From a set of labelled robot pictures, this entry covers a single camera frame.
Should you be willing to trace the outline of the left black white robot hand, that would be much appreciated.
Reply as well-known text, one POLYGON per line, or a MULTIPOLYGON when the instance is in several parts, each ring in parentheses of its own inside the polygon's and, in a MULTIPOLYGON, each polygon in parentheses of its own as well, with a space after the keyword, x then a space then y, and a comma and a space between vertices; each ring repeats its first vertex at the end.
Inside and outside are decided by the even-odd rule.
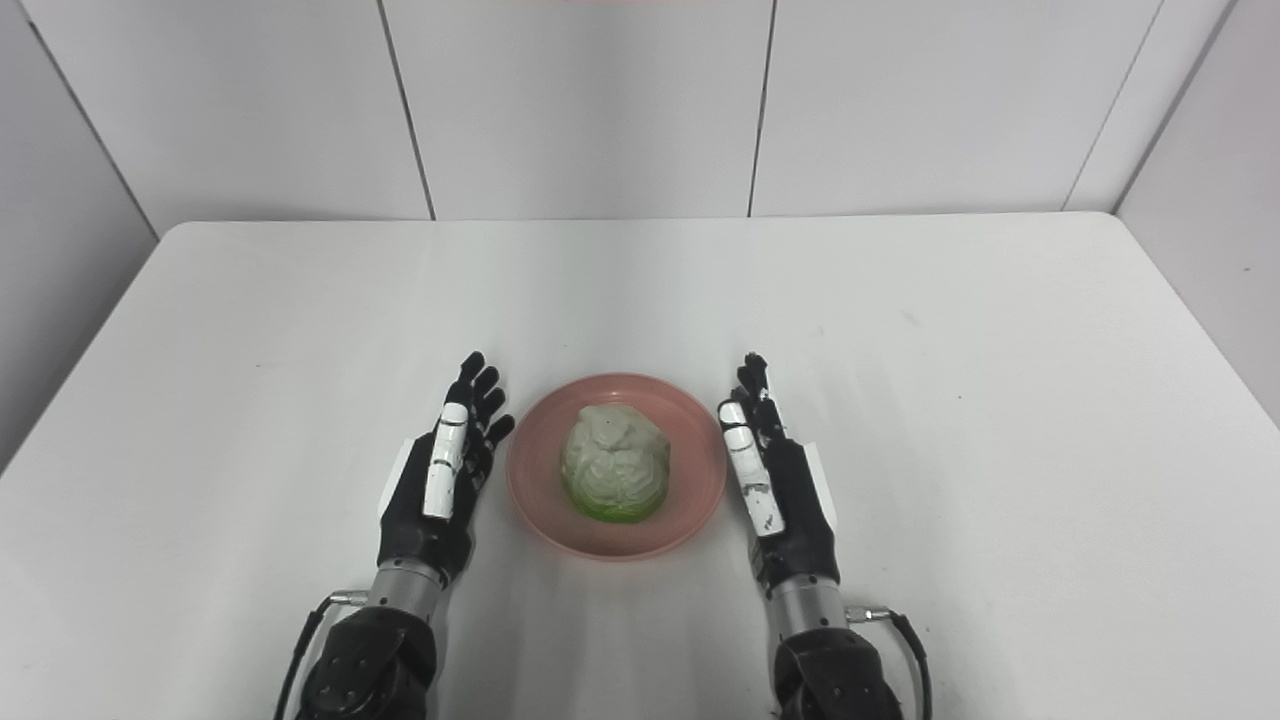
POLYGON ((497 450, 515 429, 500 373, 475 351, 460 365, 431 429, 408 439, 381 510, 380 564, 421 562, 451 584, 474 551, 474 514, 497 450))

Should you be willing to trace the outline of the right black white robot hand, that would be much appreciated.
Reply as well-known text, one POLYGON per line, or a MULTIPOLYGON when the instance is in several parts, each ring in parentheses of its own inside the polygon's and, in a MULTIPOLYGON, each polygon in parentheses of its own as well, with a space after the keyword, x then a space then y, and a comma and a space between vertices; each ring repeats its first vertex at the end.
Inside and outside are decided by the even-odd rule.
POLYGON ((717 409, 730 465, 754 533, 750 562, 765 594, 795 579, 838 582, 835 527, 805 448, 788 436, 769 365, 746 354, 717 409))

